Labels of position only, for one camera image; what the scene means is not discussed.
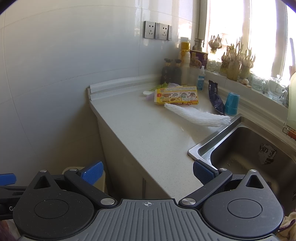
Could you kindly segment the white foam net sleeve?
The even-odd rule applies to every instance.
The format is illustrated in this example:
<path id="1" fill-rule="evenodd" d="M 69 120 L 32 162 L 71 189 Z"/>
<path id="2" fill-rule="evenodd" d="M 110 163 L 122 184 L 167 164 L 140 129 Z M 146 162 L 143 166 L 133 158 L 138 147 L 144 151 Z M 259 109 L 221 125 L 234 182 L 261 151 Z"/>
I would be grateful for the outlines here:
<path id="1" fill-rule="evenodd" d="M 203 112 L 190 106 L 181 107 L 165 103 L 164 107 L 187 121 L 200 126 L 220 127 L 229 125 L 231 122 L 231 118 L 229 116 Z"/>

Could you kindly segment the dark blue snack bag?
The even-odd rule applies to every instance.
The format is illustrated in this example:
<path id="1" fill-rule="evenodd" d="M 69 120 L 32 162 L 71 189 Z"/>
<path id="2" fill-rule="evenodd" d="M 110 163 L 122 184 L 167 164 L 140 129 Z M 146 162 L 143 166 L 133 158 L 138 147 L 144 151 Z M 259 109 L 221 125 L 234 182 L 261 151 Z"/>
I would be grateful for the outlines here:
<path id="1" fill-rule="evenodd" d="M 208 81 L 208 93 L 209 93 L 209 99 L 214 107 L 214 109 L 219 112 L 220 114 L 225 114 L 225 105 L 221 99 L 221 97 L 218 95 L 218 84 L 216 82 L 213 82 L 211 80 Z"/>

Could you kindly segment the yellow snack box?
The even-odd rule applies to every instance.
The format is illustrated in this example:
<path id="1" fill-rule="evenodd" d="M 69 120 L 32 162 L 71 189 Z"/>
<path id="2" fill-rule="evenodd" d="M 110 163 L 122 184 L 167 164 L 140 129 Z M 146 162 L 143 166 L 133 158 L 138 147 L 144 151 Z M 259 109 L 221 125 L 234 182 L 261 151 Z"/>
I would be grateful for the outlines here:
<path id="1" fill-rule="evenodd" d="M 178 86 L 156 89 L 154 91 L 154 103 L 158 105 L 165 103 L 197 105 L 199 103 L 197 88 L 195 86 Z"/>

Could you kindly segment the green cabbage leaf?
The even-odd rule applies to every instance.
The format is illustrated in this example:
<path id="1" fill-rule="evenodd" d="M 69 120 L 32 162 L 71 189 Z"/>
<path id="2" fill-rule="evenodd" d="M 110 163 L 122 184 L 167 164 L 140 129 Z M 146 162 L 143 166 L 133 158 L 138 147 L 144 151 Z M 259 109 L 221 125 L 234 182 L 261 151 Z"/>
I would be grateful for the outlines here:
<path id="1" fill-rule="evenodd" d="M 156 87 L 150 89 L 149 91 L 152 92 L 152 91 L 155 91 L 156 89 L 166 88 L 167 86 L 168 86 L 168 84 L 165 82 L 165 83 L 163 83 L 163 84 L 160 84 L 160 85 L 158 85 L 158 86 L 156 86 Z"/>

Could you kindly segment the purple plastic wrapper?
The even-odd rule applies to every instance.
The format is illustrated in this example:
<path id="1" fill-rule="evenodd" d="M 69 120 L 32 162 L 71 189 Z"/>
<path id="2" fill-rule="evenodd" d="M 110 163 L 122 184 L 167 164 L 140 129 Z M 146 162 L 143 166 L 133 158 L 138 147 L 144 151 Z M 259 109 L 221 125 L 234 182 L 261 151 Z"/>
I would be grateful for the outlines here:
<path id="1" fill-rule="evenodd" d="M 172 88 L 172 87 L 180 87 L 180 85 L 175 83 L 168 83 L 168 86 L 166 88 Z M 148 91 L 144 91 L 142 94 L 145 96 L 146 100 L 154 100 L 154 91 L 151 92 L 148 90 Z"/>

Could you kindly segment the cream plastic trash bin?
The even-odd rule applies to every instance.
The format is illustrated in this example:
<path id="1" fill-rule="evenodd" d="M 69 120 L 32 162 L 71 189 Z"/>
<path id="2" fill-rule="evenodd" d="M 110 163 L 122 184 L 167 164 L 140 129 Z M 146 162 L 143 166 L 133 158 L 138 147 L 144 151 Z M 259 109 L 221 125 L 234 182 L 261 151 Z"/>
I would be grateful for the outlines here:
<path id="1" fill-rule="evenodd" d="M 73 168 L 76 168 L 78 170 L 83 169 L 83 167 L 70 166 L 70 167 L 65 168 L 63 170 L 62 174 L 64 174 L 69 169 L 73 169 Z M 103 171 L 102 176 L 93 184 L 94 187 L 96 187 L 97 189 L 99 189 L 100 191 L 102 191 L 104 193 L 105 193 L 105 178 L 106 178 L 106 174 L 105 174 L 105 171 Z"/>

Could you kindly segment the stainless steel sink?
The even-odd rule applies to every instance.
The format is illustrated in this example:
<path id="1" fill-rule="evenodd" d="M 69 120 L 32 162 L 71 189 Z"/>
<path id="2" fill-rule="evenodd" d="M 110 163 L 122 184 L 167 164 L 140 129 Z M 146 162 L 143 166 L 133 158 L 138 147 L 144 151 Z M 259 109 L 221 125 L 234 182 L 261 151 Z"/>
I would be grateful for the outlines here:
<path id="1" fill-rule="evenodd" d="M 259 171 L 286 215 L 295 210 L 295 149 L 271 129 L 239 114 L 227 126 L 188 150 L 193 160 L 233 174 Z"/>

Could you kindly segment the blue plastic cup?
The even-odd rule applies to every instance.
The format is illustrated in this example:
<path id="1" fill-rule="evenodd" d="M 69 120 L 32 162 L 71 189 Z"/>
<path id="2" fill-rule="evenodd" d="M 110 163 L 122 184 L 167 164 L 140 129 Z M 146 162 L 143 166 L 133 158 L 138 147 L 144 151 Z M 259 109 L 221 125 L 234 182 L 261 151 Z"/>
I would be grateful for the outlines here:
<path id="1" fill-rule="evenodd" d="M 236 115 L 237 114 L 239 98 L 240 98 L 240 95 L 233 93 L 233 92 L 229 92 L 227 99 L 226 99 L 226 103 L 225 103 L 225 113 L 227 115 Z"/>

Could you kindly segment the dark sauce bottle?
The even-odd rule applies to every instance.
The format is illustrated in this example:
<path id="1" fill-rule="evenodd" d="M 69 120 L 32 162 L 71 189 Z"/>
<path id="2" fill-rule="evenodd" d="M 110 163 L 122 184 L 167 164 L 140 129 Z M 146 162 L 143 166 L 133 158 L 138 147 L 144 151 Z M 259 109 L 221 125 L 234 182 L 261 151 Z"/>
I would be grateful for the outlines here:
<path id="1" fill-rule="evenodd" d="M 181 59 L 176 59 L 175 60 L 175 67 L 173 68 L 173 73 L 172 73 L 172 83 L 181 85 L 181 79 L 182 79 L 182 70 L 181 70 Z"/>
<path id="2" fill-rule="evenodd" d="M 169 83 L 171 81 L 172 76 L 172 68 L 171 68 L 171 62 L 172 59 L 165 58 L 165 66 L 162 68 L 162 76 L 161 76 L 161 84 Z"/>

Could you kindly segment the purple instant noodle cup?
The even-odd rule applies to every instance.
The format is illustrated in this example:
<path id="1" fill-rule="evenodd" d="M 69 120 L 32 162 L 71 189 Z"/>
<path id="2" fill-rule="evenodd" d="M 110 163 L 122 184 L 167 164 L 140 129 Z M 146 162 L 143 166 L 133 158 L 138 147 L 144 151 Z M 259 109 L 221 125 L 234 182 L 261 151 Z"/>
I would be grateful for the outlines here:
<path id="1" fill-rule="evenodd" d="M 202 66 L 206 67 L 208 61 L 208 53 L 190 50 L 190 67 L 201 69 Z"/>

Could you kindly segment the sprouting garlic bunch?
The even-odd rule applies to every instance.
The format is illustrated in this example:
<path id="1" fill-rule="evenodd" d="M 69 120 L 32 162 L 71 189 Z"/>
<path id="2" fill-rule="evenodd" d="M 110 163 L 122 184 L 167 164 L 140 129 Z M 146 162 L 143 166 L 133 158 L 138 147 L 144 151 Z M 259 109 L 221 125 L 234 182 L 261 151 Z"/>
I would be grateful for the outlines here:
<path id="1" fill-rule="evenodd" d="M 221 57 L 219 73 L 233 81 L 237 81 L 238 78 L 246 79 L 255 60 L 256 56 L 252 54 L 252 49 L 248 46 L 244 49 L 242 37 L 240 37 L 235 45 L 226 47 L 226 52 Z"/>

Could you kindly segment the metal canister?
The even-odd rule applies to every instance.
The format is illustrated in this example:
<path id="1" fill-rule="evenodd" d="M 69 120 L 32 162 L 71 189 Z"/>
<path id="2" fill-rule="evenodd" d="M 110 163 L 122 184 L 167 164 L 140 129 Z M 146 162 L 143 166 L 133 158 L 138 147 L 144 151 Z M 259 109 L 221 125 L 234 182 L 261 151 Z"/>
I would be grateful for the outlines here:
<path id="1" fill-rule="evenodd" d="M 195 43 L 192 47 L 192 50 L 202 52 L 203 44 L 204 44 L 203 39 L 196 38 Z"/>

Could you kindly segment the hanging garlic bunch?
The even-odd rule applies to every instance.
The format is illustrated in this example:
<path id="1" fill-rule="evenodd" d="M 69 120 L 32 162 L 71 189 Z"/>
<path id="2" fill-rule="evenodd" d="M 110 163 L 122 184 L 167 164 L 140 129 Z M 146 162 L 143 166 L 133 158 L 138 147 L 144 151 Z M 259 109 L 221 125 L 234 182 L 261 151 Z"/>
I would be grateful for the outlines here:
<path id="1" fill-rule="evenodd" d="M 223 47 L 222 39 L 220 38 L 219 35 L 211 36 L 211 39 L 208 42 L 208 45 L 210 46 L 210 52 L 215 54 L 218 49 L 221 49 Z"/>

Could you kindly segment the silver wall socket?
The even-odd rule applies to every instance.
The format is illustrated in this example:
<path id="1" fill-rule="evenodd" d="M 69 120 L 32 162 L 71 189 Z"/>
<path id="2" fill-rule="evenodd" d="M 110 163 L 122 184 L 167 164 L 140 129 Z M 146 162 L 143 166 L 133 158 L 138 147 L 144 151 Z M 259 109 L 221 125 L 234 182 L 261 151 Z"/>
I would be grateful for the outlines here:
<path id="1" fill-rule="evenodd" d="M 155 38 L 156 23 L 151 21 L 144 22 L 144 38 L 154 39 Z"/>
<path id="2" fill-rule="evenodd" d="M 168 41 L 172 40 L 172 32 L 173 32 L 173 28 L 171 25 L 168 25 Z"/>
<path id="3" fill-rule="evenodd" d="M 157 40 L 167 40 L 168 39 L 169 27 L 166 24 L 156 23 L 155 29 L 155 39 Z"/>

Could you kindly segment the left silver wall socket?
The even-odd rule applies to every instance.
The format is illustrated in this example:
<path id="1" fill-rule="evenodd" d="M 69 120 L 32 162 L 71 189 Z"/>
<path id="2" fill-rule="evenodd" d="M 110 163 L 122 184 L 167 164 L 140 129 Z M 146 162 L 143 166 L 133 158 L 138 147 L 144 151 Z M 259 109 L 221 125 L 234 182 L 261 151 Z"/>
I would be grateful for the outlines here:
<path id="1" fill-rule="evenodd" d="M 154 39 L 155 38 L 156 23 L 151 21 L 144 22 L 144 38 Z"/>

